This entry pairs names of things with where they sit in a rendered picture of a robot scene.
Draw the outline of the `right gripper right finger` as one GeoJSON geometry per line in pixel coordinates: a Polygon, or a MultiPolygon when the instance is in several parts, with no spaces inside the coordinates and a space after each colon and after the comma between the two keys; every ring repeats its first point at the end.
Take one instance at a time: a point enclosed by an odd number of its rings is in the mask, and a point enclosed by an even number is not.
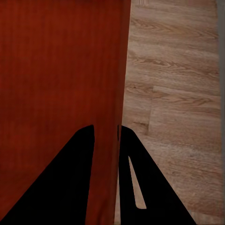
{"type": "Polygon", "coordinates": [[[196,225],[136,133],[121,126],[119,154],[121,225],[196,225]],[[130,156],[147,209],[136,207],[130,156]]]}

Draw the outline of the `storage box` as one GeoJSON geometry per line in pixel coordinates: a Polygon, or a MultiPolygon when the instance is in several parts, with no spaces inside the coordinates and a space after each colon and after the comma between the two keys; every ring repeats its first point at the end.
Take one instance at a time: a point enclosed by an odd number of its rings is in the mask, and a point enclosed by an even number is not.
{"type": "Polygon", "coordinates": [[[114,225],[131,0],[0,0],[0,221],[94,125],[85,225],[114,225]]]}

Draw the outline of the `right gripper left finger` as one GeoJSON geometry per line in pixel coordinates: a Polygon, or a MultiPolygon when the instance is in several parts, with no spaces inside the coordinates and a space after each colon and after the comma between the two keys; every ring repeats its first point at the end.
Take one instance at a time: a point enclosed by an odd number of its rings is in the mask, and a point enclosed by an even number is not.
{"type": "Polygon", "coordinates": [[[0,225],[85,225],[94,125],[78,130],[0,225]]]}

